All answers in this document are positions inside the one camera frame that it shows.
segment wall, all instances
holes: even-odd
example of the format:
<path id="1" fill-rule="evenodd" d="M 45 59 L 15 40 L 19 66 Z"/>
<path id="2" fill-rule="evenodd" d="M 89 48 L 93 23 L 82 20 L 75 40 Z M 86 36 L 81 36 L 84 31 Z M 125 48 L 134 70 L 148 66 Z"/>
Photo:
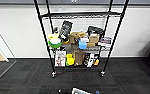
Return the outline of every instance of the wall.
<path id="1" fill-rule="evenodd" d="M 41 5 L 41 13 L 46 6 Z M 58 6 L 52 5 L 51 11 L 58 12 Z M 106 6 L 64 5 L 64 12 L 104 11 Z M 105 19 L 77 19 L 72 31 L 86 31 L 89 25 L 103 27 Z M 106 36 L 113 36 L 119 18 L 110 18 Z M 61 26 L 63 20 L 53 20 L 54 26 Z M 47 32 L 50 32 L 49 20 L 44 20 Z M 34 5 L 0 5 L 0 33 L 16 58 L 46 58 L 46 46 Z M 113 57 L 144 57 L 150 48 L 150 8 L 129 7 L 120 28 L 112 52 Z"/>

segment shelf post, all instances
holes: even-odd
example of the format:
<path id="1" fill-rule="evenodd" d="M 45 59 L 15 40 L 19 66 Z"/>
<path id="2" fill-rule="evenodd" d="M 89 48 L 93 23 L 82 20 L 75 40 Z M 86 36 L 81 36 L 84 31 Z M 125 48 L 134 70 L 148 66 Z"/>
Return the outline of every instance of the shelf post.
<path id="1" fill-rule="evenodd" d="M 110 0 L 108 12 L 111 12 L 112 3 L 113 3 L 113 0 Z M 107 25 L 108 25 L 108 21 L 109 21 L 109 15 L 107 16 L 107 19 L 106 19 L 106 23 L 105 23 L 105 27 L 104 27 L 104 32 L 106 32 L 106 28 L 107 28 Z"/>
<path id="2" fill-rule="evenodd" d="M 48 14 L 49 14 L 49 21 L 50 21 L 50 25 L 51 25 L 51 29 L 52 29 L 52 34 L 53 34 L 53 33 L 54 33 L 54 30 L 53 30 L 53 23 L 52 23 L 52 19 L 51 19 L 51 14 L 50 14 L 50 9 L 49 9 L 49 2 L 48 2 L 48 0 L 46 0 L 46 6 L 47 6 Z"/>
<path id="3" fill-rule="evenodd" d="M 114 44 L 115 44 L 115 41 L 116 41 L 116 38 L 117 38 L 117 35 L 118 35 L 118 32 L 119 32 L 119 28 L 120 28 L 121 23 L 122 23 L 122 20 L 123 20 L 123 18 L 124 18 L 125 11 L 126 11 L 126 8 L 127 8 L 128 3 L 129 3 L 129 0 L 126 0 L 126 1 L 125 1 L 125 4 L 124 4 L 124 7 L 123 7 L 123 11 L 122 11 L 121 17 L 120 17 L 120 20 L 119 20 L 119 23 L 118 23 L 118 26 L 117 26 L 117 29 L 116 29 L 116 32 L 115 32 L 115 35 L 114 35 L 114 38 L 113 38 L 113 42 L 112 42 L 110 51 L 109 51 L 109 53 L 108 53 L 108 57 L 107 57 L 106 63 L 105 63 L 105 65 L 104 65 L 104 69 L 103 69 L 103 71 L 101 72 L 102 76 L 104 76 L 104 74 L 105 74 L 105 70 L 106 70 L 106 67 L 107 67 L 107 64 L 108 64 L 108 61 L 109 61 L 109 57 L 110 57 L 111 52 L 112 52 L 112 50 L 113 50 L 113 47 L 114 47 Z"/>
<path id="4" fill-rule="evenodd" d="M 51 62 L 51 65 L 52 65 L 52 70 L 53 70 L 53 72 L 52 72 L 52 77 L 53 77 L 56 74 L 56 72 L 55 72 L 55 69 L 54 69 L 54 64 L 52 62 L 52 57 L 51 57 L 50 49 L 49 49 L 49 46 L 48 46 L 48 40 L 46 38 L 45 29 L 44 29 L 44 26 L 43 26 L 43 22 L 42 22 L 42 18 L 41 18 L 41 15 L 40 15 L 37 0 L 34 0 L 34 3 L 35 3 L 35 8 L 36 8 L 36 11 L 37 11 L 37 14 L 38 14 L 38 19 L 39 19 L 39 22 L 40 22 L 40 25 L 41 25 L 41 28 L 42 28 L 43 36 L 44 36 L 44 39 L 45 39 L 47 51 L 48 51 L 48 54 L 49 54 L 49 57 L 50 57 L 50 62 Z"/>

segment blue box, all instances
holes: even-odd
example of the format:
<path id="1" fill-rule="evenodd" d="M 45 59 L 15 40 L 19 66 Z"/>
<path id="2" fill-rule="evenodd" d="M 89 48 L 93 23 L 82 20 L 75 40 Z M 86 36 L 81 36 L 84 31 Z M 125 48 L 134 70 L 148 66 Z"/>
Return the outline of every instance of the blue box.
<path id="1" fill-rule="evenodd" d="M 87 43 L 86 42 L 82 42 L 79 40 L 79 48 L 80 49 L 86 49 L 87 48 Z"/>

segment dark carpet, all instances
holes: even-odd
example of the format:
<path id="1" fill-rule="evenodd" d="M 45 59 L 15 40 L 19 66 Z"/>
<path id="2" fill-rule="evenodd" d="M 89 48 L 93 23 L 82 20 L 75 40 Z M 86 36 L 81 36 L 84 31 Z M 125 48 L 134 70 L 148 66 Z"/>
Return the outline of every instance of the dark carpet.
<path id="1" fill-rule="evenodd" d="M 18 59 L 0 78 L 0 94 L 58 94 L 76 87 L 92 94 L 150 94 L 150 69 L 144 58 L 110 59 L 101 77 L 105 59 L 92 68 L 56 68 L 51 76 L 49 59 Z"/>

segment caster wheel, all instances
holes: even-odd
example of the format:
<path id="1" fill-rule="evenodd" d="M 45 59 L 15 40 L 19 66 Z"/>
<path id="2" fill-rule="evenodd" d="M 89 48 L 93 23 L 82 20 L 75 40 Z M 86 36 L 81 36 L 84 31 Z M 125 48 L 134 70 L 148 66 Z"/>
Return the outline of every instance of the caster wheel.
<path id="1" fill-rule="evenodd" d="M 54 78 L 56 76 L 56 72 L 52 72 L 52 77 Z"/>
<path id="2" fill-rule="evenodd" d="M 105 72 L 101 71 L 100 76 L 102 76 L 102 77 L 105 76 Z"/>

